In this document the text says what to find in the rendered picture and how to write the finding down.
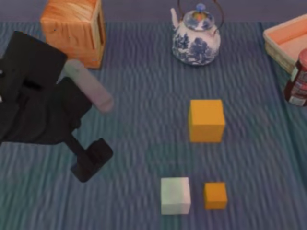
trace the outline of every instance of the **blue lid knob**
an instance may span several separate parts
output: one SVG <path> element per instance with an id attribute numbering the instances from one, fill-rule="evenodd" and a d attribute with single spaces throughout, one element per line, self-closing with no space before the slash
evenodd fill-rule
<path id="1" fill-rule="evenodd" d="M 202 13 L 204 12 L 206 9 L 206 6 L 202 3 L 199 3 L 196 5 L 196 11 L 199 12 L 199 13 Z"/>

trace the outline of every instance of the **red can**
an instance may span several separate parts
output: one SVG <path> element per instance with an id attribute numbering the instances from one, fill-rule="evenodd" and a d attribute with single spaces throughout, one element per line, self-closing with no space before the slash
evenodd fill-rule
<path id="1" fill-rule="evenodd" d="M 298 61 L 283 93 L 289 103 L 296 106 L 307 105 L 307 48 L 299 53 Z"/>

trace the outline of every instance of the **white label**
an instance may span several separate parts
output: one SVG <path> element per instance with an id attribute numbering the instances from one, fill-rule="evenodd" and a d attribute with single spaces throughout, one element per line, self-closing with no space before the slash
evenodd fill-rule
<path id="1" fill-rule="evenodd" d="M 290 100 L 289 100 L 289 102 L 291 104 L 294 104 L 294 105 L 297 105 L 297 106 L 303 106 L 305 104 L 305 101 L 306 101 L 306 99 L 301 99 L 301 98 L 297 98 L 297 97 L 294 97 L 294 96 L 291 96 Z"/>
<path id="2" fill-rule="evenodd" d="M 294 69 L 293 69 L 293 71 L 292 71 L 292 75 L 291 75 L 291 81 L 292 81 L 292 82 L 294 81 L 294 79 L 295 79 L 297 73 L 298 73 L 298 69 L 297 69 L 297 67 L 294 67 Z"/>

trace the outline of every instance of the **toy block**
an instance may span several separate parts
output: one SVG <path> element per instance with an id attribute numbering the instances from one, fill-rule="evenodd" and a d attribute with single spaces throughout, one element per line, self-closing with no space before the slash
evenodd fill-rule
<path id="1" fill-rule="evenodd" d="M 225 183 L 206 183 L 204 188 L 206 209 L 224 209 L 227 205 Z"/>
<path id="2" fill-rule="evenodd" d="M 101 0 L 49 0 L 40 21 L 49 45 L 87 68 L 100 67 L 106 42 Z"/>
<path id="3" fill-rule="evenodd" d="M 191 142 L 221 142 L 225 129 L 222 100 L 191 100 L 189 139 Z"/>
<path id="4" fill-rule="evenodd" d="M 173 177 L 161 179 L 162 215 L 188 214 L 191 207 L 189 179 Z"/>

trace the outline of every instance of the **blue and white teapot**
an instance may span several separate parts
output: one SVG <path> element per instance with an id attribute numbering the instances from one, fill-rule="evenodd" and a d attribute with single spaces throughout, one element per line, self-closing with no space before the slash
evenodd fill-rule
<path id="1" fill-rule="evenodd" d="M 220 5 L 213 0 L 222 14 L 223 25 L 224 14 Z M 219 53 L 221 37 L 216 27 L 214 17 L 206 11 L 204 4 L 198 4 L 195 11 L 185 15 L 182 13 L 180 4 L 178 8 L 182 14 L 178 21 L 175 9 L 171 9 L 174 26 L 173 54 L 182 62 L 194 66 L 203 66 L 212 62 Z"/>

